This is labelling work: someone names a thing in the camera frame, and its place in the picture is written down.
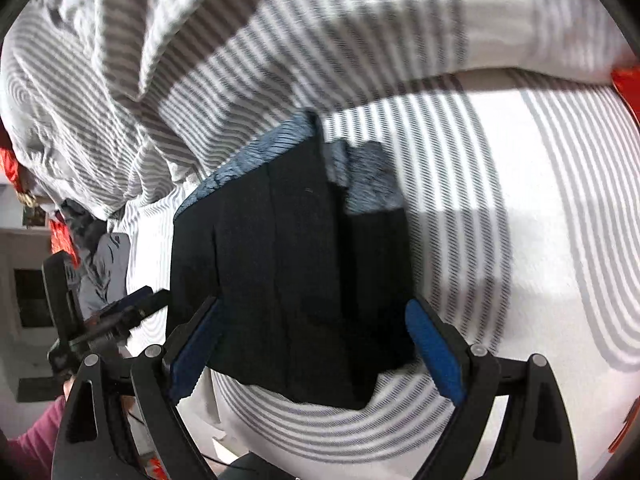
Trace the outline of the pink sleeve forearm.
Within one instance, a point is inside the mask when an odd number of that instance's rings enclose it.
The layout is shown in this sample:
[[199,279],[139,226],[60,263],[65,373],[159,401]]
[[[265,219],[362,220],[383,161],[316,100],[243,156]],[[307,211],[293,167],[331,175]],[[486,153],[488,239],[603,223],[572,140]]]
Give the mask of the pink sleeve forearm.
[[58,430],[66,399],[59,396],[26,430],[13,439],[1,438],[1,453],[21,479],[50,479]]

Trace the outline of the person left hand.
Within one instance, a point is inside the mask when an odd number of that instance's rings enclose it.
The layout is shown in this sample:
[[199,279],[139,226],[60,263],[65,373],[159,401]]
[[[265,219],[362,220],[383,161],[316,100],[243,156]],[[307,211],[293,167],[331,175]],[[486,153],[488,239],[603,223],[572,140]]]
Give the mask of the person left hand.
[[74,376],[68,378],[66,380],[66,382],[64,382],[64,384],[63,384],[63,394],[64,394],[64,398],[65,399],[68,399],[70,397],[70,393],[73,390],[74,382],[75,382],[75,377]]

